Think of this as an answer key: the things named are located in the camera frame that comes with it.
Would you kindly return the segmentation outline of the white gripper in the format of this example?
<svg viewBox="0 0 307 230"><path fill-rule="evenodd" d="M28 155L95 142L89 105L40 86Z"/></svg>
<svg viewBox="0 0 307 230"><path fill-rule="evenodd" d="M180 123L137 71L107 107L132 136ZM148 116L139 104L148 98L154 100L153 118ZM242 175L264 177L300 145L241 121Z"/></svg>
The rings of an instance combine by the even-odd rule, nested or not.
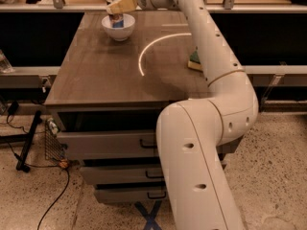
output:
<svg viewBox="0 0 307 230"><path fill-rule="evenodd" d="M133 12L137 4L142 10L155 10L152 0L114 0L106 6L106 12L108 14Z"/></svg>

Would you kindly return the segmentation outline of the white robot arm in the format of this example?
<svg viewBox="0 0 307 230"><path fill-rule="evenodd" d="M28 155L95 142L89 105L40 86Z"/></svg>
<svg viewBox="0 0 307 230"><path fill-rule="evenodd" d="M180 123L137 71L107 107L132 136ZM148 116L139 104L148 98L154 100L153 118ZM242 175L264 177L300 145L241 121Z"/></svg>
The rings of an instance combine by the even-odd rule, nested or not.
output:
<svg viewBox="0 0 307 230"><path fill-rule="evenodd" d="M258 101L244 67L205 0L115 0L110 14L179 9L205 76L209 97L172 103L160 113L156 142L177 230L245 230L217 148L255 123Z"/></svg>

